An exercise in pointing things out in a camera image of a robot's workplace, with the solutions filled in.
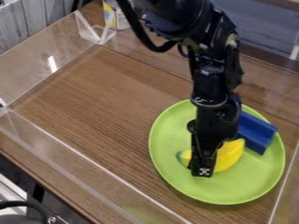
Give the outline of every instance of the blue object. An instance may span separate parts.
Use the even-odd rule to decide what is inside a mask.
[[[242,112],[238,136],[247,141],[247,148],[264,155],[268,145],[272,142],[278,127],[259,120],[247,112]]]

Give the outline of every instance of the green plate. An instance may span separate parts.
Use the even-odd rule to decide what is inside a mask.
[[[155,168],[172,187],[196,200],[219,205],[248,202],[274,188],[283,175],[286,150],[280,136],[275,134],[264,156],[246,149],[227,171],[215,173],[212,178],[195,178],[175,156],[191,148],[187,122],[195,118],[195,109],[190,101],[179,102],[156,119],[150,134]],[[252,108],[243,105],[243,110],[267,121]]]

